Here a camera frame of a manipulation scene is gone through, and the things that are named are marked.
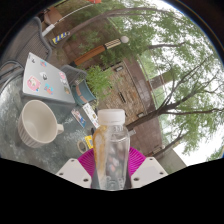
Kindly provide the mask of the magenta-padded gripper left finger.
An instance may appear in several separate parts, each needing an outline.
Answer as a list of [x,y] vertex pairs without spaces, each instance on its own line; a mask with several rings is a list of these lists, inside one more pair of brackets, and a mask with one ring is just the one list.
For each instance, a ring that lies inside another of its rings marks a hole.
[[78,159],[70,158],[56,175],[83,188],[90,188],[94,172],[94,152],[90,149]]

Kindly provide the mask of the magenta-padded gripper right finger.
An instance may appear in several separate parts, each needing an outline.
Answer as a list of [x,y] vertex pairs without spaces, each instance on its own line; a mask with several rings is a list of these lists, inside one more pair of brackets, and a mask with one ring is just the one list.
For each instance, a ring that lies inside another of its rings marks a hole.
[[131,188],[140,188],[167,176],[167,172],[154,157],[145,157],[135,148],[130,148],[128,174]]

